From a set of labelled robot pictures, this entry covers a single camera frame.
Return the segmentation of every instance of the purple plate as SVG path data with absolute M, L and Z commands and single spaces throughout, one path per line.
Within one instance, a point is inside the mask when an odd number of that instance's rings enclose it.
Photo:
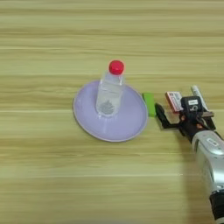
M 139 135 L 148 120 L 142 96 L 126 86 L 118 113 L 110 118 L 99 116 L 95 109 L 99 81 L 84 86 L 73 102 L 73 112 L 79 125 L 90 135 L 109 142 L 123 142 Z

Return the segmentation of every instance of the water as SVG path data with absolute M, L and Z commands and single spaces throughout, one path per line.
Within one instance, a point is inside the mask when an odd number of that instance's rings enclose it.
M 96 110 L 100 116 L 117 114 L 123 96 L 124 78 L 122 75 L 107 73 L 100 82 Z

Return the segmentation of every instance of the green block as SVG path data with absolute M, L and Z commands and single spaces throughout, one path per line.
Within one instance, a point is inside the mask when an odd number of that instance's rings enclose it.
M 154 102 L 154 97 L 153 94 L 151 93 L 143 93 L 143 99 L 145 101 L 145 104 L 147 106 L 148 109 L 148 115 L 149 116 L 156 116 L 156 109 L 155 109 L 155 102 Z

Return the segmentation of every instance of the wooden table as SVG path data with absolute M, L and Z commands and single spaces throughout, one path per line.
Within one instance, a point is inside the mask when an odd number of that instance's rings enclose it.
M 0 223 L 211 224 L 190 144 L 156 119 L 126 143 L 74 120 L 73 98 L 123 60 L 168 109 L 197 84 L 224 136 L 224 2 L 0 1 Z

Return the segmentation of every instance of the plastic bottle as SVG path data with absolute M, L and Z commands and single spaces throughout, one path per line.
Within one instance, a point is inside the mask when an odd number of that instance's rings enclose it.
M 125 85 L 123 69 L 121 61 L 113 60 L 101 78 L 96 100 L 96 110 L 100 116 L 114 116 L 121 106 Z

